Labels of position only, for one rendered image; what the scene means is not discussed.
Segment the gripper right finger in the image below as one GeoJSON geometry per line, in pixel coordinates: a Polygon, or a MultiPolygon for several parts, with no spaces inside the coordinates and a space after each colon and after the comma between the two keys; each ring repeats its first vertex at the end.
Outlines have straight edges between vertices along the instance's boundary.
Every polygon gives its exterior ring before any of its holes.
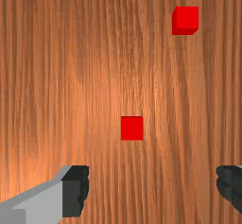
{"type": "Polygon", "coordinates": [[[219,194],[242,214],[242,165],[220,165],[216,174],[219,194]]]}

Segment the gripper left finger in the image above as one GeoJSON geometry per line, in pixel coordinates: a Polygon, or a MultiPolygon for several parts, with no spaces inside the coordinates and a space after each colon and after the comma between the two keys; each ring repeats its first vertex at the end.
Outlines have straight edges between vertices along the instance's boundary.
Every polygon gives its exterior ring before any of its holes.
{"type": "Polygon", "coordinates": [[[59,224],[79,217],[89,192],[89,167],[64,166],[51,180],[0,203],[0,224],[59,224]]]}

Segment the red cube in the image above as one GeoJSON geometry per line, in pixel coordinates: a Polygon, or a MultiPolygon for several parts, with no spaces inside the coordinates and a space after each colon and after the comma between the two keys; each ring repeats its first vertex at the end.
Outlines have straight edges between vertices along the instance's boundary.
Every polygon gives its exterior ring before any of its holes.
{"type": "Polygon", "coordinates": [[[176,7],[172,13],[172,34],[193,35],[199,29],[198,7],[176,7]]]}
{"type": "Polygon", "coordinates": [[[144,139],[144,119],[142,116],[121,117],[121,140],[142,141],[144,139]]]}

